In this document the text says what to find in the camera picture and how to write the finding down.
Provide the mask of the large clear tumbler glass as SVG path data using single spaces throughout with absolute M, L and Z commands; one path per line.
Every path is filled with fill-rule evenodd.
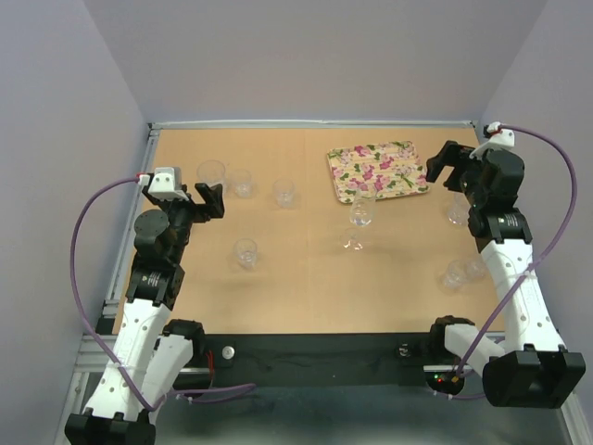
M 200 183 L 212 187 L 220 184 L 223 192 L 227 190 L 226 167 L 215 159 L 209 159 L 200 163 L 196 169 L 197 178 Z

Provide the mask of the tall stemmed wine glass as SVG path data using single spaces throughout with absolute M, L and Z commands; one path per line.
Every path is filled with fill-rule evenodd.
M 372 184 L 360 186 L 351 203 L 349 221 L 351 226 L 358 227 L 363 233 L 364 247 L 367 241 L 367 227 L 371 224 L 375 214 L 377 191 Z

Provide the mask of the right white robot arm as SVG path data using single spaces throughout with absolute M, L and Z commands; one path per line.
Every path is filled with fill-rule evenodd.
M 426 167 L 431 183 L 450 167 L 445 187 L 467 198 L 468 227 L 498 296 L 489 318 L 503 316 L 505 323 L 504 340 L 497 343 L 468 319 L 440 317 L 426 339 L 427 353 L 438 362 L 459 357 L 460 368 L 469 366 L 481 377 L 485 397 L 495 407 L 560 408 L 586 363 L 581 353 L 567 349 L 538 283 L 533 237 L 515 205 L 523 160 L 505 149 L 477 150 L 447 141 Z

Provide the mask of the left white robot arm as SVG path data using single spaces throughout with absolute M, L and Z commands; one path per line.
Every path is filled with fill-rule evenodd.
M 89 334 L 107 355 L 101 380 L 82 413 L 69 416 L 64 434 L 71 444 L 152 444 L 155 419 L 182 368 L 206 354 L 203 327 L 170 317 L 184 278 L 181 262 L 196 223 L 224 215 L 221 184 L 195 185 L 195 203 L 187 187 L 155 173 L 142 173 L 137 184 L 153 209 L 134 222 L 136 249 L 125 294 L 120 331 L 107 345 L 88 321 Z

